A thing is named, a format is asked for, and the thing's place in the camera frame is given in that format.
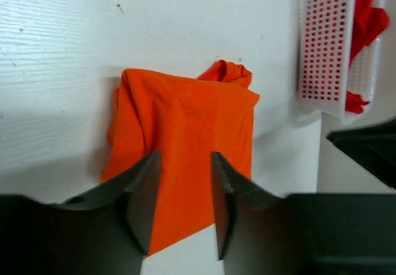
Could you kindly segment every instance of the white wooden surface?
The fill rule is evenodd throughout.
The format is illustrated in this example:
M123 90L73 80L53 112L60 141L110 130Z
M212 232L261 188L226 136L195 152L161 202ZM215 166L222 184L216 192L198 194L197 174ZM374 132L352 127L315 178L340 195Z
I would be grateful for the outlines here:
M253 72L254 180L316 189L321 118L294 103L299 0L0 0L0 192L63 201L97 184L112 91L126 67ZM222 274L213 226L142 274Z

